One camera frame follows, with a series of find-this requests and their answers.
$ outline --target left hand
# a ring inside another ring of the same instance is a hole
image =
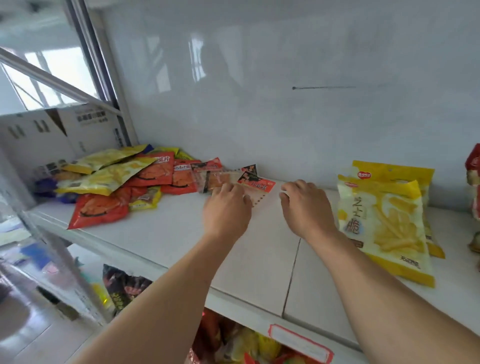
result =
[[[252,200],[242,186],[225,183],[205,202],[203,218],[206,235],[236,242],[252,218]]]

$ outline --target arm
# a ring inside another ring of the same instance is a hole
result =
[[[332,275],[372,363],[478,363],[480,338],[376,265],[337,231],[323,190],[303,180],[280,194],[285,219]]]
[[[252,202],[224,184],[204,207],[204,235],[87,347],[75,364],[183,364],[202,318],[212,279],[246,231]]]

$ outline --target floor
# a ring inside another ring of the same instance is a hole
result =
[[[71,363],[100,331],[85,318],[70,321],[25,278],[0,281],[12,288],[0,303],[0,363]]]

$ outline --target hand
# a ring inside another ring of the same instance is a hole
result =
[[[205,234],[236,242],[247,230],[252,217],[252,200],[243,187],[225,183],[213,190],[204,206]]]
[[[280,192],[283,216],[295,234],[311,244],[315,238],[337,233],[324,190],[304,180],[287,182],[281,188],[288,193]]]

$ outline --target cardboard box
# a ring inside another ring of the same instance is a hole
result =
[[[0,147],[31,189],[60,167],[125,146],[115,114],[89,104],[0,116]]]

